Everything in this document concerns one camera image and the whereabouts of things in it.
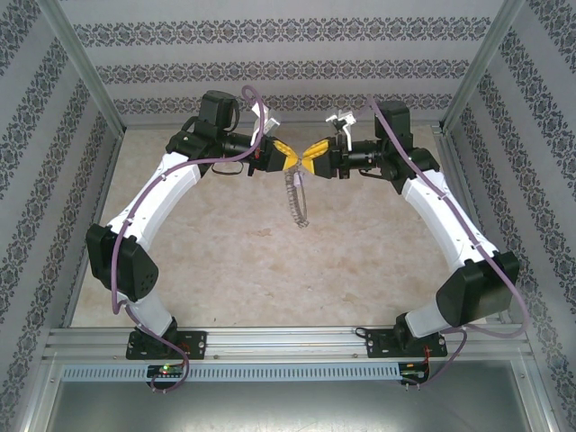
black mounting bracket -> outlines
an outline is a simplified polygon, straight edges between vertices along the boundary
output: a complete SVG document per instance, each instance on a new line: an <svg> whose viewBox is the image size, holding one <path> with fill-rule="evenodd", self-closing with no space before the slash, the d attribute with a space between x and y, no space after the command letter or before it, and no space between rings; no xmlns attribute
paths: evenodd
<svg viewBox="0 0 576 432"><path fill-rule="evenodd" d="M426 349L430 357L446 357L446 341L439 333L414 340L409 346L402 347L394 335L393 328L362 328L355 330L359 338L364 339L368 358L406 358L424 357Z"/></svg>
<svg viewBox="0 0 576 432"><path fill-rule="evenodd" d="M206 340L208 333L205 331L182 331L178 330L175 335L175 345L181 348L190 360L203 360L206 353ZM173 349L165 350L165 346L155 349L150 344L150 336L139 330L132 331L126 348L128 360L181 360L182 356Z"/></svg>

patterned wallpaper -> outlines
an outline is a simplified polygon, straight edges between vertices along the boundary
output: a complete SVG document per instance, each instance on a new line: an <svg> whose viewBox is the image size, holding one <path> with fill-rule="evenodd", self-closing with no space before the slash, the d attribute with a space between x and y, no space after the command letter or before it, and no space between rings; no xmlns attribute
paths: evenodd
<svg viewBox="0 0 576 432"><path fill-rule="evenodd" d="M62 324L118 137L32 0L1 0L0 430Z"/></svg>
<svg viewBox="0 0 576 432"><path fill-rule="evenodd" d="M575 6L526 2L452 130L482 228L520 260L561 430L576 430Z"/></svg>
<svg viewBox="0 0 576 432"><path fill-rule="evenodd" d="M502 0L61 4L130 126L182 122L205 91L245 83L285 121L323 121L366 94L440 120Z"/></svg>

perforated metal strip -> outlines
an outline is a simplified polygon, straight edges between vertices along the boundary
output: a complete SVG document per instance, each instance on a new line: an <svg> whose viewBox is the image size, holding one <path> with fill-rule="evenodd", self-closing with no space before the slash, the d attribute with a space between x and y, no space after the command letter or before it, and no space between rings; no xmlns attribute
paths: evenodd
<svg viewBox="0 0 576 432"><path fill-rule="evenodd" d="M63 382L142 382L146 365L69 365ZM193 364L192 382L295 382L399 380L398 363L370 364ZM177 381L158 378L158 381Z"/></svg>

beige floor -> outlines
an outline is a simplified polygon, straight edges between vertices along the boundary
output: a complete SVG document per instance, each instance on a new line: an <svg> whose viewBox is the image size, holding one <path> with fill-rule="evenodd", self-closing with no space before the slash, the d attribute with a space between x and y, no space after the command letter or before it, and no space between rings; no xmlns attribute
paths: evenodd
<svg viewBox="0 0 576 432"><path fill-rule="evenodd" d="M102 222L138 192L175 130L129 130ZM355 140L374 136L355 126ZM415 144L436 147L428 126ZM282 126L276 136L302 151L328 127ZM283 173L209 173L175 207L149 251L157 288L181 326L392 324L433 298L448 268L428 228L384 181L304 178L310 226L288 208ZM76 327L131 326L112 314L110 292L90 272Z"/></svg>

striped wall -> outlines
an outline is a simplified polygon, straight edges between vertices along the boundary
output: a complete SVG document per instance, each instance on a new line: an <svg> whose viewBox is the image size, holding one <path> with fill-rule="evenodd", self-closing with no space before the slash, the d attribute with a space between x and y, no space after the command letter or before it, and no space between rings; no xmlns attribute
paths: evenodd
<svg viewBox="0 0 576 432"><path fill-rule="evenodd" d="M61 325L119 137L32 0L0 0L0 430Z"/></svg>
<svg viewBox="0 0 576 432"><path fill-rule="evenodd" d="M576 430L574 29L576 1L527 1L452 130L484 231L520 260L561 430Z"/></svg>
<svg viewBox="0 0 576 432"><path fill-rule="evenodd" d="M323 121L366 94L438 121L502 0L61 4L130 126L182 122L205 91L246 83L285 121Z"/></svg>

